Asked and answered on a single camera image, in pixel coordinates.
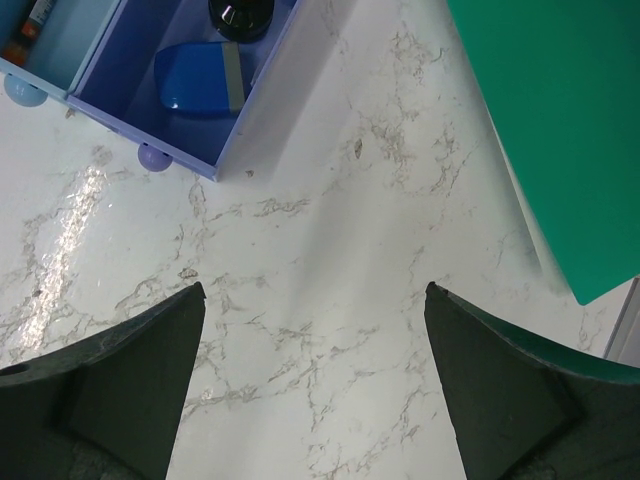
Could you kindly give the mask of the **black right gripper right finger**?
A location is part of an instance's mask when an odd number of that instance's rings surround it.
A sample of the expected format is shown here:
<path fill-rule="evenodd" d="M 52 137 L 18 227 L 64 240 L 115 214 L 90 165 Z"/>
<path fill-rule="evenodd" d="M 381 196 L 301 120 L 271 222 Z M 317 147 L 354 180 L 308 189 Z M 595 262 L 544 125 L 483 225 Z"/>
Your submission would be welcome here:
<path fill-rule="evenodd" d="M 530 332 L 434 282 L 424 319 L 467 478 L 638 478 L 638 368 Z"/>

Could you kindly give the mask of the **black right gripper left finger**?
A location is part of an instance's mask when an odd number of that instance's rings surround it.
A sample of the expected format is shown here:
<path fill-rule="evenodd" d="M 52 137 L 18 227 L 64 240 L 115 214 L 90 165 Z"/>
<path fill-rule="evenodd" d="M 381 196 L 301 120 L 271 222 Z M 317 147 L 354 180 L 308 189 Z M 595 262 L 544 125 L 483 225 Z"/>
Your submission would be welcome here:
<path fill-rule="evenodd" d="M 163 479 L 205 318 L 200 283 L 1 371 L 4 479 Z"/>

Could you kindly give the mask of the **blue grey stamp block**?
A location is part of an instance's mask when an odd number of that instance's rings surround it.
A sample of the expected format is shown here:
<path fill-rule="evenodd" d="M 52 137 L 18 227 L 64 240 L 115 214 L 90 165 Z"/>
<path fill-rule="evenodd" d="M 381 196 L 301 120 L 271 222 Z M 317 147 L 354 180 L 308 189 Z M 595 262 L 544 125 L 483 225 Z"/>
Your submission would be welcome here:
<path fill-rule="evenodd" d="M 235 115 L 245 104 L 239 45 L 191 42 L 160 50 L 154 80 L 161 105 L 194 116 Z"/>

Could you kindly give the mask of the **red orange pen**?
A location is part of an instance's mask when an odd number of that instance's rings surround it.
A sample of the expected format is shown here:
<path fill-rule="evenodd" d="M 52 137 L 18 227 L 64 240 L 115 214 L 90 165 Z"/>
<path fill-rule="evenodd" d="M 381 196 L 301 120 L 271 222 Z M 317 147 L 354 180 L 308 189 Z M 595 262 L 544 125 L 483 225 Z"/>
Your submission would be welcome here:
<path fill-rule="evenodd" d="M 56 3 L 56 0 L 28 1 L 2 47 L 1 57 L 24 66 Z"/>

